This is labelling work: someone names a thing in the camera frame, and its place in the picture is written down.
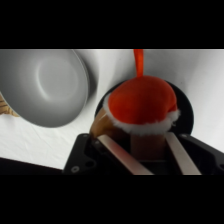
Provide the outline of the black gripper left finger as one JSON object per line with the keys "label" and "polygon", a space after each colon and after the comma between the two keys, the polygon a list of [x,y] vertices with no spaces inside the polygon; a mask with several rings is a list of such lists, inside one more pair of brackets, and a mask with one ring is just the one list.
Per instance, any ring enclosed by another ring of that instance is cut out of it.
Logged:
{"label": "black gripper left finger", "polygon": [[108,151],[130,174],[152,175],[151,171],[145,168],[107,135],[99,136],[98,141],[105,148],[105,150]]}

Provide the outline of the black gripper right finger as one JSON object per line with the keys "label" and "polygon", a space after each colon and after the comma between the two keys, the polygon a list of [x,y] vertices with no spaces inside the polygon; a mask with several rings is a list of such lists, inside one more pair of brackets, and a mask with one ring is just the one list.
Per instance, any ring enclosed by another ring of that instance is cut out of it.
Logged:
{"label": "black gripper right finger", "polygon": [[182,175],[200,175],[201,172],[194,164],[178,138],[174,133],[168,132],[165,135],[169,150]]}

